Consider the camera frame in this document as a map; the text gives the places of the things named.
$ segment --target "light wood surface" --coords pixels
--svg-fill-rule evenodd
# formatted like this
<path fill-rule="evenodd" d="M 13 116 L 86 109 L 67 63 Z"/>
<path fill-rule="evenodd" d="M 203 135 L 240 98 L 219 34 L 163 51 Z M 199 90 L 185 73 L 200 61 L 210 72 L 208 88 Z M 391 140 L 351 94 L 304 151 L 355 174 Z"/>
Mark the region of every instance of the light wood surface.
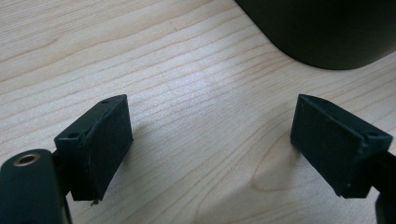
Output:
<path fill-rule="evenodd" d="M 75 223 L 375 223 L 376 190 L 338 198 L 290 127 L 306 93 L 396 135 L 396 53 L 313 68 L 232 0 L 1 1 L 0 74 L 0 163 L 128 95 L 134 144 Z"/>

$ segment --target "black clamp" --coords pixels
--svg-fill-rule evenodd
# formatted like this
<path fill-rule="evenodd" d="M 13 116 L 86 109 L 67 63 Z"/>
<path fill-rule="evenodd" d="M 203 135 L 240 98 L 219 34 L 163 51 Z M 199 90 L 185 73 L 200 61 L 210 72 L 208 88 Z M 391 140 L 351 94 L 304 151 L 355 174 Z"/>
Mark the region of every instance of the black clamp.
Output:
<path fill-rule="evenodd" d="M 0 223 L 72 223 L 66 194 L 102 200 L 132 142 L 126 95 L 96 104 L 55 137 L 57 150 L 33 149 L 0 173 Z"/>
<path fill-rule="evenodd" d="M 365 198 L 371 186 L 378 223 L 396 223 L 396 157 L 392 136 L 323 99 L 299 95 L 291 143 L 344 198 Z"/>

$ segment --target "black cylindrical object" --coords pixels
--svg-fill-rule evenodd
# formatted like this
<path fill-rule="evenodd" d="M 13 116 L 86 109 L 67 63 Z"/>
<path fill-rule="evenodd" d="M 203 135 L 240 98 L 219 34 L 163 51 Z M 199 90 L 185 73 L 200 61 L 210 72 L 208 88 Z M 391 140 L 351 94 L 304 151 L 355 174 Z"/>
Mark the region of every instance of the black cylindrical object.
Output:
<path fill-rule="evenodd" d="M 235 0 L 290 57 L 352 69 L 396 50 L 395 0 Z"/>

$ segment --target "wood grain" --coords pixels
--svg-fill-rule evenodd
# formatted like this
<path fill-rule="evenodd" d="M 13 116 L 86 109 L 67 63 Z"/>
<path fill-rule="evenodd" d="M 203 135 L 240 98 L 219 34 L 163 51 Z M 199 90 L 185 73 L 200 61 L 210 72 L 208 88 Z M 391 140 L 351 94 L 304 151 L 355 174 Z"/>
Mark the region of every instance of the wood grain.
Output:
<path fill-rule="evenodd" d="M 0 47 L 0 163 L 128 94 L 133 147 L 75 223 L 375 223 L 376 190 L 336 197 L 289 134 L 306 93 L 396 135 L 395 53 L 297 63 L 231 0 L 2 1 Z"/>

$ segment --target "black plastic part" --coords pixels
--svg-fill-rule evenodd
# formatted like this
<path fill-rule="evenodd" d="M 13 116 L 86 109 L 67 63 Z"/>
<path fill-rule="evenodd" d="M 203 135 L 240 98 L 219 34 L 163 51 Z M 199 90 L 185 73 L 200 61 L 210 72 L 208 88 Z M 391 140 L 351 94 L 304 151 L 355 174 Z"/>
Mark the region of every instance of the black plastic part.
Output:
<path fill-rule="evenodd" d="M 376 221 L 378 224 L 396 223 L 396 204 L 388 200 L 382 194 L 375 203 Z"/>
<path fill-rule="evenodd" d="M 61 162 L 58 150 L 52 153 L 52 160 L 55 164 L 55 173 L 58 178 L 59 189 L 62 195 L 65 197 L 70 192 L 69 184 L 69 172 L 67 171 L 65 164 Z"/>
<path fill-rule="evenodd" d="M 59 171 L 75 201 L 102 200 L 132 144 L 126 95 L 108 98 L 55 137 Z"/>
<path fill-rule="evenodd" d="M 3 164 L 0 223 L 71 223 L 50 151 L 25 151 Z"/>
<path fill-rule="evenodd" d="M 344 198 L 365 198 L 373 185 L 375 157 L 392 136 L 333 103 L 299 95 L 290 139 Z"/>
<path fill-rule="evenodd" d="M 352 69 L 396 50 L 394 0 L 235 0 L 282 51 L 302 63 Z"/>
<path fill-rule="evenodd" d="M 394 155 L 386 152 L 375 157 L 372 181 L 382 197 L 396 206 L 396 157 Z"/>

